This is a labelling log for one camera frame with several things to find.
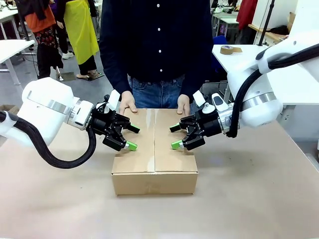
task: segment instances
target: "man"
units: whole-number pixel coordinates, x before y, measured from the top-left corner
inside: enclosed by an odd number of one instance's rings
[[[189,115],[193,93],[209,79],[212,45],[209,0],[103,0],[101,59],[122,96],[120,114]]]

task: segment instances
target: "tape roll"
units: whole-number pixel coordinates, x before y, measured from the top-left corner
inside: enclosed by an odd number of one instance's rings
[[[221,46],[220,53],[223,55],[231,55],[234,52],[239,53],[243,52],[240,47],[232,47],[232,46]]]

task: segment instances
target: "sneaker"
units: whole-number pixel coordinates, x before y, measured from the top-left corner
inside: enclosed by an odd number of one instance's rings
[[[74,54],[73,54],[72,52],[68,52],[68,53],[63,53],[63,54],[62,54],[62,58],[63,58],[64,60],[69,59],[69,58],[71,58],[71,57],[73,57],[73,56],[74,56]]]

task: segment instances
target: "dark shirt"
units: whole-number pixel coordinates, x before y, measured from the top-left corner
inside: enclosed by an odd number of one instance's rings
[[[57,10],[57,1],[58,0],[54,0],[54,3],[50,3],[50,8],[53,12],[54,15],[57,15],[58,10]]]
[[[142,82],[185,75],[192,97],[210,78],[213,46],[209,0],[103,0],[100,52],[104,73],[120,94],[127,74]]]
[[[73,0],[58,0],[58,2],[57,2],[57,6],[56,6],[57,9],[55,11],[54,16],[55,16],[55,19],[59,22],[63,21],[64,13],[65,13],[65,6],[66,6],[66,3],[68,1],[73,1]],[[89,3],[91,16],[96,17],[97,13],[96,13],[96,9],[94,6],[94,1],[93,0],[87,0],[87,1]]]
[[[49,6],[49,0],[21,0],[18,4],[22,16],[35,13],[39,20],[46,19],[44,9]]]

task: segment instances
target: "jeans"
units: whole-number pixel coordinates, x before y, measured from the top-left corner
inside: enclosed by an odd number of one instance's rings
[[[137,108],[177,109],[177,99],[184,80],[184,75],[166,82],[140,82],[129,77]]]

